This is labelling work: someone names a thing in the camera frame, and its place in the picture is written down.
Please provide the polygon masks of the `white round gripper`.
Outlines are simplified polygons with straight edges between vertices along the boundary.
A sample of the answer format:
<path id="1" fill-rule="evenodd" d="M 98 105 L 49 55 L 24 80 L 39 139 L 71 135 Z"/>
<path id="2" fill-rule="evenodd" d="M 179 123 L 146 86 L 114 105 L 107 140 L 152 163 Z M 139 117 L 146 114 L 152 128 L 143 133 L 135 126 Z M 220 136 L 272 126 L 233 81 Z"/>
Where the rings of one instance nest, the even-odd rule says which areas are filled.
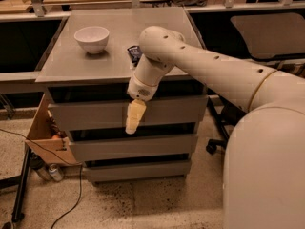
<path id="1" fill-rule="evenodd" d="M 146 104 L 144 101 L 150 101 L 157 90 L 156 86 L 149 86 L 140 82 L 135 75 L 129 81 L 127 94 L 134 99 L 127 109 L 126 133 L 133 135 L 142 119 Z"/>

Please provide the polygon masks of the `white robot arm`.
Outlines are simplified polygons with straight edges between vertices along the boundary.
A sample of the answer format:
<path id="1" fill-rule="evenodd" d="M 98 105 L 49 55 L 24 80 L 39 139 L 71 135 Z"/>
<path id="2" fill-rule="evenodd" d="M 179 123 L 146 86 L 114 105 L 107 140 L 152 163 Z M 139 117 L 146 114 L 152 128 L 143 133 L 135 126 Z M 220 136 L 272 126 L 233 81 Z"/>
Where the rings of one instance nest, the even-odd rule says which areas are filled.
<path id="1" fill-rule="evenodd" d="M 245 112 L 227 142 L 223 229 L 305 229 L 305 81 L 191 46 L 158 26 L 139 37 L 126 131 L 136 131 L 162 77 L 178 67 Z"/>

